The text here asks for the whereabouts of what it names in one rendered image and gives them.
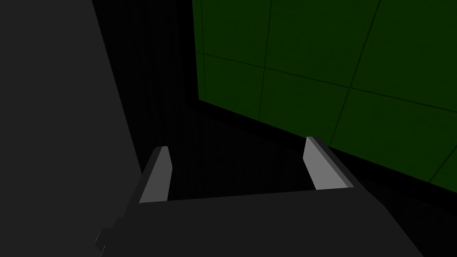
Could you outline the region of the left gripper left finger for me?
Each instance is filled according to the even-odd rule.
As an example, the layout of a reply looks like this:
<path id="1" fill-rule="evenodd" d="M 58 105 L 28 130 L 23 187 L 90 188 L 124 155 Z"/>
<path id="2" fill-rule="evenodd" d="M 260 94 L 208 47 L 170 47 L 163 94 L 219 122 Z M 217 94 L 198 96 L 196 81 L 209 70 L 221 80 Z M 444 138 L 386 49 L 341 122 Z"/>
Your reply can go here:
<path id="1" fill-rule="evenodd" d="M 130 204 L 153 203 L 168 200 L 173 165 L 169 148 L 156 147 L 135 187 Z"/>

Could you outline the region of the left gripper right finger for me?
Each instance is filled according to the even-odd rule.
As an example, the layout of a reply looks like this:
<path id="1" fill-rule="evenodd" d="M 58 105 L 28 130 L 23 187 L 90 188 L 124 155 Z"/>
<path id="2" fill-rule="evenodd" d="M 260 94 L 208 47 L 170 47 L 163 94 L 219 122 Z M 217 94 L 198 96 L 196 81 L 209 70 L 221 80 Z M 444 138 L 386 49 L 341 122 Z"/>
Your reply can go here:
<path id="1" fill-rule="evenodd" d="M 303 162 L 317 190 L 362 188 L 353 173 L 320 137 L 306 137 Z"/>

